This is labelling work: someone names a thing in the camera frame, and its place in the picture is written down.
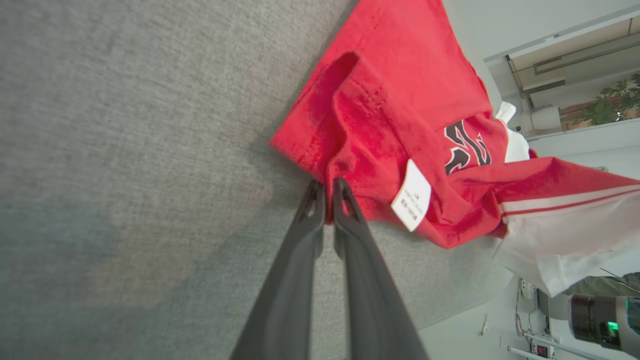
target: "white label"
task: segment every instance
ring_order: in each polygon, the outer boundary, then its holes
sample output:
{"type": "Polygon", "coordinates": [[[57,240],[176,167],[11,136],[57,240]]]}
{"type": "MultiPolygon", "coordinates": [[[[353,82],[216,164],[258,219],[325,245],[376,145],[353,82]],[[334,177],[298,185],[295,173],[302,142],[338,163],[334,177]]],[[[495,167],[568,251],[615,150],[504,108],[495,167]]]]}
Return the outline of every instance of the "white label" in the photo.
{"type": "Polygon", "coordinates": [[[420,169],[415,166],[413,160],[409,159],[404,182],[391,202],[391,208],[404,226],[409,231],[413,231],[427,215],[429,200],[431,200],[431,185],[420,169]]]}

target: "potted plant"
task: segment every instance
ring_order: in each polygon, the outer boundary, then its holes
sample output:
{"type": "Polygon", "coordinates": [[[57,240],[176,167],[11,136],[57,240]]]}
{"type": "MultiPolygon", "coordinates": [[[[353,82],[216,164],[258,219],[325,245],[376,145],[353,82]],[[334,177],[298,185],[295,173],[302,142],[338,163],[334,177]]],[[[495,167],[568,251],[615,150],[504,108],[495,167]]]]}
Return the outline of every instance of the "potted plant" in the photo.
{"type": "Polygon", "coordinates": [[[640,72],[619,81],[613,88],[604,88],[582,111],[582,121],[589,125],[633,119],[640,115],[640,72]]]}

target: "jersey number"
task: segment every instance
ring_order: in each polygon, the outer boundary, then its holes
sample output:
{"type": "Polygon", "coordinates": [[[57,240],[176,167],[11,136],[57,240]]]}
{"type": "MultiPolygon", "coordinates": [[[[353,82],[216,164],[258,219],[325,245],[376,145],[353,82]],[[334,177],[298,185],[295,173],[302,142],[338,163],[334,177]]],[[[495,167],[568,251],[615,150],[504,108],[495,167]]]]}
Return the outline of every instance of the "jersey number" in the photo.
{"type": "Polygon", "coordinates": [[[444,167],[447,175],[469,165],[469,161],[471,159],[469,155],[469,148],[471,148],[471,150],[476,154],[478,165],[491,163],[491,155],[482,141],[482,136],[478,133],[478,139],[471,140],[465,131],[463,120],[447,126],[445,128],[444,135],[458,145],[451,148],[451,160],[449,160],[447,165],[444,167]]]}

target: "white fabric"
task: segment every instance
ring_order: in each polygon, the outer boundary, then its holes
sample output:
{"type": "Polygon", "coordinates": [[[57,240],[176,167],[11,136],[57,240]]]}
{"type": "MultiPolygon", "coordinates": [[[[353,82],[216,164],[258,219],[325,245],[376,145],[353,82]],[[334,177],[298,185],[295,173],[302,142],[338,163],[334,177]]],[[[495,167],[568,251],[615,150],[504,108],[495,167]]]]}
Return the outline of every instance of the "white fabric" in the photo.
{"type": "Polygon", "coordinates": [[[516,107],[506,101],[503,101],[502,104],[500,104],[498,112],[495,114],[495,118],[502,120],[505,124],[508,124],[509,120],[511,120],[515,113],[516,107]]]}
{"type": "MultiPolygon", "coordinates": [[[[566,197],[545,199],[546,206],[568,207],[505,216],[509,230],[493,260],[551,297],[560,294],[589,270],[640,247],[640,190],[629,191],[625,186],[614,197],[590,193],[584,199],[570,199],[576,206],[566,197]],[[587,204],[579,201],[593,199],[587,204]]],[[[529,204],[541,205],[535,202],[539,200],[529,204]]]]}
{"type": "MultiPolygon", "coordinates": [[[[629,185],[629,186],[620,186],[617,188],[610,188],[599,190],[596,192],[588,192],[588,193],[574,193],[571,195],[562,195],[556,197],[549,197],[546,199],[527,199],[520,201],[505,201],[500,204],[502,207],[503,213],[513,213],[516,211],[527,211],[531,209],[548,209],[548,208],[557,208],[559,206],[567,207],[571,206],[567,209],[576,209],[578,206],[574,204],[578,204],[581,202],[594,202],[599,201],[600,199],[606,197],[612,197],[616,195],[620,195],[622,193],[633,192],[636,190],[640,190],[640,185],[629,185]]],[[[512,215],[510,217],[506,217],[506,220],[517,217],[518,215],[512,215]]]]}
{"type": "Polygon", "coordinates": [[[520,133],[516,133],[506,126],[507,124],[509,124],[509,120],[511,120],[515,113],[516,107],[508,102],[503,101],[502,104],[500,104],[498,112],[495,114],[495,118],[501,120],[504,123],[507,135],[509,136],[509,140],[507,143],[507,153],[504,157],[505,163],[512,163],[514,161],[529,159],[529,143],[527,142],[527,140],[525,140],[524,136],[522,136],[520,133]]]}

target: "red jersey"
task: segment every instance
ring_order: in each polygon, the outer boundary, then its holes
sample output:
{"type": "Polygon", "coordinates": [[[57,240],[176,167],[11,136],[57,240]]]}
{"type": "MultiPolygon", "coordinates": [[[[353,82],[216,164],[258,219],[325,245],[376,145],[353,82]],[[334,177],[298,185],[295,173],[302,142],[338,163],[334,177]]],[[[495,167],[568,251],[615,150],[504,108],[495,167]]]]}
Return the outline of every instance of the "red jersey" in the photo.
{"type": "MultiPolygon", "coordinates": [[[[343,177],[368,220],[398,225],[391,203],[411,159],[431,187],[416,231],[445,248],[530,224],[515,219],[640,203],[637,180],[555,158],[505,163],[508,130],[492,113],[439,0],[363,0],[271,146],[327,186],[329,201],[343,177]]],[[[638,232],[636,222],[625,226],[638,232]]],[[[548,224],[538,236],[566,227],[548,224]]]]}

